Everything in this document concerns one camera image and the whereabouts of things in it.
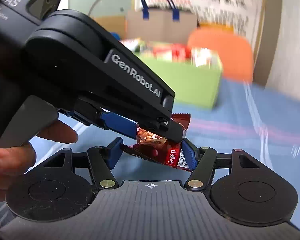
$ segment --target blue tablecloth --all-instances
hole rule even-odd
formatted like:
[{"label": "blue tablecloth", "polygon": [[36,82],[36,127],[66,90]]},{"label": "blue tablecloth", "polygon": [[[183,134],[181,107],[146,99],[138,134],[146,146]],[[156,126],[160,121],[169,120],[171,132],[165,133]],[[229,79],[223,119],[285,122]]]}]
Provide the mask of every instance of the blue tablecloth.
[{"label": "blue tablecloth", "polygon": [[[277,92],[264,90],[257,85],[222,80],[216,107],[211,110],[175,103],[174,113],[190,113],[187,132],[196,146],[209,146],[220,153],[231,153],[242,148],[256,159],[289,181],[297,190],[298,206],[292,222],[300,228],[300,103]],[[64,147],[74,152],[84,152],[96,145],[108,145],[118,134],[97,127],[85,127],[76,121],[60,116],[75,127],[79,141],[72,145],[55,144],[40,138],[31,140],[37,151],[37,162]],[[126,145],[135,142],[123,138]],[[167,166],[150,163],[123,154],[112,170],[120,183],[122,180],[175,180],[183,183],[190,173]],[[227,174],[219,170],[215,179]]]}]

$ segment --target green box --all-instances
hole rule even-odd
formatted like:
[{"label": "green box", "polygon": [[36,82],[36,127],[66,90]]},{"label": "green box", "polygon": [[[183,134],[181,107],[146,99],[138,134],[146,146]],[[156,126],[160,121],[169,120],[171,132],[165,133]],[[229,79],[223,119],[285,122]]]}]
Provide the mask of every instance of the green box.
[{"label": "green box", "polygon": [[175,101],[213,108],[218,96],[222,65],[195,67],[191,63],[169,62],[147,56],[139,58],[174,90]]}]

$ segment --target barcode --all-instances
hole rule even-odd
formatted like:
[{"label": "barcode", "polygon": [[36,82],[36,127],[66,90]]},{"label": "barcode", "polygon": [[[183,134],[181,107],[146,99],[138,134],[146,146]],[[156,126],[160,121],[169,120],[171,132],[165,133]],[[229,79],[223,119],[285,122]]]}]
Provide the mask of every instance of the barcode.
[{"label": "barcode", "polygon": [[180,158],[179,158],[178,166],[189,169],[189,166],[186,163],[185,156],[183,155],[181,148],[180,148]]}]

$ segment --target gift bag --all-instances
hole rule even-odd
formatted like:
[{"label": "gift bag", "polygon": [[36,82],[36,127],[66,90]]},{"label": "gift bag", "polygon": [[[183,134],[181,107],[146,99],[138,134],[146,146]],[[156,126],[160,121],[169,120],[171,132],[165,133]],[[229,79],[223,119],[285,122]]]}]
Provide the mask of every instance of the gift bag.
[{"label": "gift bag", "polygon": [[197,16],[179,11],[173,0],[167,0],[170,8],[149,8],[141,0],[142,11],[128,11],[126,38],[144,41],[162,41],[187,44],[190,33],[197,28]]}]

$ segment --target human hand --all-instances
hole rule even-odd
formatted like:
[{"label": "human hand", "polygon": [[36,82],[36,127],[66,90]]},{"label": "human hand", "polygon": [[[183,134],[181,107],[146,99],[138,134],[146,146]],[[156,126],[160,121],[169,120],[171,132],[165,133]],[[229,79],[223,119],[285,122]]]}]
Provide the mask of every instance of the human hand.
[{"label": "human hand", "polygon": [[[61,143],[74,143],[78,140],[77,133],[59,120],[37,136]],[[0,149],[0,201],[5,200],[5,193],[13,181],[35,162],[36,153],[29,142],[21,147]]]}]

